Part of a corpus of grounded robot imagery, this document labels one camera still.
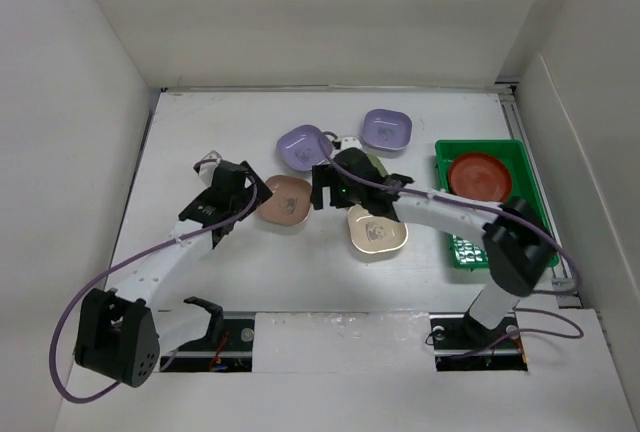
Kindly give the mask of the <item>cream square plate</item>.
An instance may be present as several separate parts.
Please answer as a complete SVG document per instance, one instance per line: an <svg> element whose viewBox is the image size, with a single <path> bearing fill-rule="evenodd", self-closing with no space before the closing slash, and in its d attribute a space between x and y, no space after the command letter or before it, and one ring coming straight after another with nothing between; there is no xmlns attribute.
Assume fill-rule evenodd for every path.
<svg viewBox="0 0 640 432"><path fill-rule="evenodd" d="M398 252L409 238L404 223L375 216L360 205L349 209L347 224L352 245L366 255L382 256Z"/></svg>

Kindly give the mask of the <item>red round plate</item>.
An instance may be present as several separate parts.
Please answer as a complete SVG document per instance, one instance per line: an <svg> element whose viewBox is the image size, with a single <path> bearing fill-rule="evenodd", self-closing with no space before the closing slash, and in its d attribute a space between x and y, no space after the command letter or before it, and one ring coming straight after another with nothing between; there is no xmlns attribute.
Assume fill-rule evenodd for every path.
<svg viewBox="0 0 640 432"><path fill-rule="evenodd" d="M447 180L453 194L479 201L503 202L513 190L508 168L497 158L481 152L457 157L448 169Z"/></svg>

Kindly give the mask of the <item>green square plate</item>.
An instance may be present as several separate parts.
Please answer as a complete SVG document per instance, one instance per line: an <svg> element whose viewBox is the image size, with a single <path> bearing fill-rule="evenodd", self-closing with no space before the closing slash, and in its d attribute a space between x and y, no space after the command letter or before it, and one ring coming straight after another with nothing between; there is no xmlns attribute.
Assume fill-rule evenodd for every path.
<svg viewBox="0 0 640 432"><path fill-rule="evenodd" d="M386 177L388 175L388 172L384 166L384 164L382 163L382 161L380 160L380 158L374 154L368 154L368 158L370 160L370 162L372 163L372 165L376 168L376 170L379 172L379 174L382 177Z"/></svg>

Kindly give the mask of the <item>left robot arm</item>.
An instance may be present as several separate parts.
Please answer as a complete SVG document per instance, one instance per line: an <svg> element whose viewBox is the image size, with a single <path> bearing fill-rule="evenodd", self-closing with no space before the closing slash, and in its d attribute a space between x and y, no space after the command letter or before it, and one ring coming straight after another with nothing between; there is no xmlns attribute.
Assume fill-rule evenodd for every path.
<svg viewBox="0 0 640 432"><path fill-rule="evenodd" d="M221 341L220 305L190 295L162 311L164 289L212 253L272 192L246 161L205 159L196 169L207 186L179 213L167 241L126 260L135 269L115 286L84 292L74 347L80 367L139 387L162 356L185 344L208 349Z"/></svg>

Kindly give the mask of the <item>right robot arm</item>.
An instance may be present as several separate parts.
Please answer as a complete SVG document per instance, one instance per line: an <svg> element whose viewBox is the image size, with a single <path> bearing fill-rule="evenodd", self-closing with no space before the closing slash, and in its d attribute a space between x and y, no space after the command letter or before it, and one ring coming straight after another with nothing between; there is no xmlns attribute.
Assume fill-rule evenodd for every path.
<svg viewBox="0 0 640 432"><path fill-rule="evenodd" d="M490 279L462 319L462 333L473 345L497 339L500 323L521 300L534 294L559 245L526 200L482 202L443 191L420 191L413 179L382 175L358 148L340 151L325 165L312 167L313 207L363 207L375 217L430 227L459 237L484 251Z"/></svg>

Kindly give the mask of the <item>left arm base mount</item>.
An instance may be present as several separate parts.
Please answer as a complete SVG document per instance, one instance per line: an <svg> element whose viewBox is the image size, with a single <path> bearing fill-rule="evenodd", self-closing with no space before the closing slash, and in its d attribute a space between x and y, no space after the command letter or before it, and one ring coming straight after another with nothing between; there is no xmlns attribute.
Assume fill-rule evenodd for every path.
<svg viewBox="0 0 640 432"><path fill-rule="evenodd" d="M165 373L249 373L255 337L254 315L226 318L215 345L184 345L161 358Z"/></svg>

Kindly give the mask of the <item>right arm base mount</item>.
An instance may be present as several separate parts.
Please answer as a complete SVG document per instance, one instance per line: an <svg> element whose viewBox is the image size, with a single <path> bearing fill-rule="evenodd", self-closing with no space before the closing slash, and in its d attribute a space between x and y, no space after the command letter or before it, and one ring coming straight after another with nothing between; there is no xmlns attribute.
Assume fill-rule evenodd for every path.
<svg viewBox="0 0 640 432"><path fill-rule="evenodd" d="M463 313L434 313L425 345L434 355L437 372L527 372L528 365L518 337L513 313L506 315L495 330L485 333L467 329Z"/></svg>

